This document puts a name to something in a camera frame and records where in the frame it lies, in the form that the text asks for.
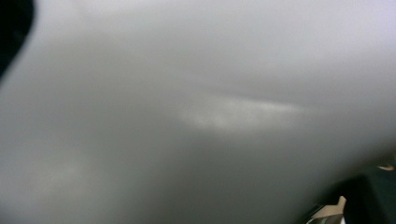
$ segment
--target dark object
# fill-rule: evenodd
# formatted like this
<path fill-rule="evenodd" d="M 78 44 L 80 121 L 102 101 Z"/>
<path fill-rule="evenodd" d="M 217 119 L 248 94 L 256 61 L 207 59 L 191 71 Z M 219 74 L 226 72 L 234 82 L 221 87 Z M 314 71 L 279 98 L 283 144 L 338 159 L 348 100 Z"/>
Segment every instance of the dark object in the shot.
<path fill-rule="evenodd" d="M 370 167 L 346 182 L 347 224 L 396 224 L 396 163 Z"/>
<path fill-rule="evenodd" d="M 26 39 L 33 11 L 32 0 L 0 1 L 0 78 Z"/>

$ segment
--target white surface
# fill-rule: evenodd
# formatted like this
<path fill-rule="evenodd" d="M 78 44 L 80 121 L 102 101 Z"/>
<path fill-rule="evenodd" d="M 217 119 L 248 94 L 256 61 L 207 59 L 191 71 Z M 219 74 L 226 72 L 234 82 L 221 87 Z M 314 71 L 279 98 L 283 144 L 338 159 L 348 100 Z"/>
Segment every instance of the white surface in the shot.
<path fill-rule="evenodd" d="M 291 223 L 393 143 L 393 1 L 36 6 L 0 90 L 2 223 Z"/>

